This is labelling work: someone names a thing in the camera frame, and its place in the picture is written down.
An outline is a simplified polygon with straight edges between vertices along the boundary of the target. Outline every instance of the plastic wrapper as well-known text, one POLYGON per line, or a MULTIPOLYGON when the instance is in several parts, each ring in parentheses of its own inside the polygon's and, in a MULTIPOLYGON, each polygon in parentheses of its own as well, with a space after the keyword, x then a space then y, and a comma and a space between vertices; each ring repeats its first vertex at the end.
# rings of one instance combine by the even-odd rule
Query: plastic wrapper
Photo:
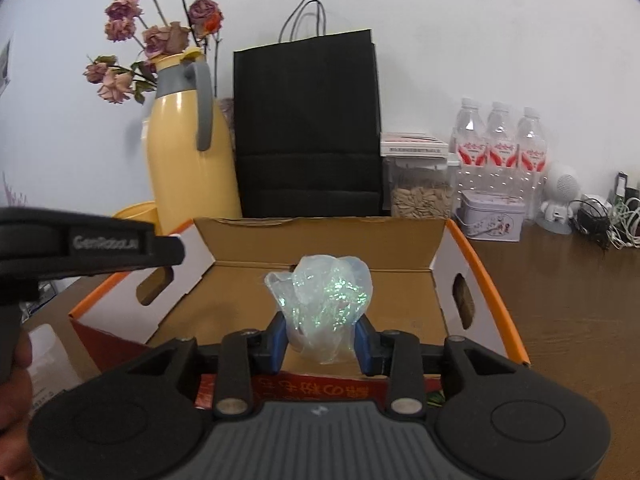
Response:
POLYGON ((373 293, 361 259, 304 256, 293 272, 269 272, 264 283, 284 314, 293 348, 320 364, 353 359, 354 326, 373 293))

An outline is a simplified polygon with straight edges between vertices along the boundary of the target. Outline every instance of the white wall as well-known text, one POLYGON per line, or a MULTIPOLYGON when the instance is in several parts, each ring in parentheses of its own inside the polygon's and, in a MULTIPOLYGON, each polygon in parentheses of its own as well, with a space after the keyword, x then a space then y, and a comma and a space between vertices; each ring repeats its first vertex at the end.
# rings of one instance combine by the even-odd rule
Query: white wall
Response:
MULTIPOLYGON (((161 0, 180 18, 179 0, 161 0)), ((298 0, 216 0, 225 14, 220 94, 232 51, 276 40, 298 0)), ((538 108, 555 158, 604 194, 640 171, 637 0, 323 0, 328 29, 372 28, 385 130, 444 139, 461 96, 538 108)), ((111 213, 151 197, 140 147, 148 107, 110 105, 82 78, 86 54, 136 55, 102 33, 110 0, 4 0, 0 44, 14 35, 0 97, 0 168, 30 204, 111 213)), ((145 4, 145 19, 155 22, 145 4)))

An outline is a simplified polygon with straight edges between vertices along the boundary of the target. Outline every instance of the silver bolt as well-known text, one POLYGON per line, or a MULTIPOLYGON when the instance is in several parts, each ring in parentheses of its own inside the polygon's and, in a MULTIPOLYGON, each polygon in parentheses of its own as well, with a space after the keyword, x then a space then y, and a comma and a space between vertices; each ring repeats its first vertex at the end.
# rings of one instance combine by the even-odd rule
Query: silver bolt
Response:
POLYGON ((391 403, 391 409, 400 415, 414 415, 422 410, 422 403, 411 397, 400 397, 391 403))
POLYGON ((216 404, 216 409, 223 415, 240 415, 248 407, 249 405, 244 400, 235 397, 227 397, 216 404))

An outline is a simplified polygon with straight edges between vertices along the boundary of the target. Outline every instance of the red and white label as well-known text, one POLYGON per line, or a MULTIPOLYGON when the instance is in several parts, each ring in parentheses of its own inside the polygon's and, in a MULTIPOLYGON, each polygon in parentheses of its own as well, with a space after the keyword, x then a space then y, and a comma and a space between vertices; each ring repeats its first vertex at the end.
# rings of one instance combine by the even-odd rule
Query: red and white label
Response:
POLYGON ((489 148, 489 163, 493 166, 515 168, 518 161, 518 145, 513 142, 496 142, 489 148))
POLYGON ((543 171, 546 163, 546 152, 542 150, 521 150, 518 166, 527 171, 543 171))
POLYGON ((463 164, 469 166, 484 166, 486 164, 486 144, 483 142, 465 142, 458 145, 458 155, 463 164))

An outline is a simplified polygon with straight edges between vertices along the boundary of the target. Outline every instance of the poster on wall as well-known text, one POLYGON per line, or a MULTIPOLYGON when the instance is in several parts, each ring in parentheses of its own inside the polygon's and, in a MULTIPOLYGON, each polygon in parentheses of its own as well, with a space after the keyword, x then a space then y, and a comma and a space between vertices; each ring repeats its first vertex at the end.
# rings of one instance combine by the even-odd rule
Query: poster on wall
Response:
POLYGON ((6 45, 0 50, 0 96, 9 84, 9 47, 11 41, 7 41, 6 45))

